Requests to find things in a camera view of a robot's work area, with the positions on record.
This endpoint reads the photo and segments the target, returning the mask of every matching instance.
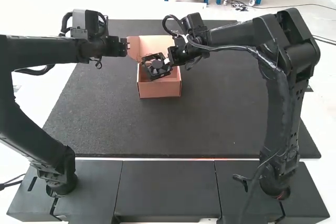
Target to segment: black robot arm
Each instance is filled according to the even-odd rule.
[[[167,29],[165,21],[177,21],[182,34]],[[199,13],[182,20],[173,15],[163,27],[174,37],[168,48],[171,66],[196,63],[211,51],[240,50],[252,54],[268,90],[268,119],[260,151],[257,179],[265,193],[285,199],[289,178],[299,162],[298,132],[304,92],[320,59],[319,48],[297,9],[291,8],[233,25],[207,29]]]
[[[72,16],[72,27],[67,28]],[[61,196],[76,185],[75,153],[36,125],[15,102],[12,71],[34,74],[35,66],[58,63],[99,64],[102,56],[124,57],[127,41],[109,36],[108,19],[91,10],[74,10],[63,19],[61,36],[0,35],[0,141],[21,153],[47,182],[47,193]],[[70,31],[71,37],[64,37]]]

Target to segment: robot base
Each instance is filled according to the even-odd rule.
[[[78,186],[58,199],[46,195],[45,182],[35,179],[31,167],[7,214],[23,222],[110,224],[216,218],[218,223],[236,224],[247,193],[232,174],[251,176],[257,166],[257,161],[77,160]],[[315,224],[329,217],[301,162],[290,198],[279,202],[257,187],[243,224]]]

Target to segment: open cardboard box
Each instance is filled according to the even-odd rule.
[[[171,36],[131,36],[127,38],[128,55],[138,62],[137,85],[140,98],[180,97],[180,67],[174,67],[169,76],[151,81],[145,70],[140,66],[141,58],[161,52],[168,55],[168,47],[174,46]]]

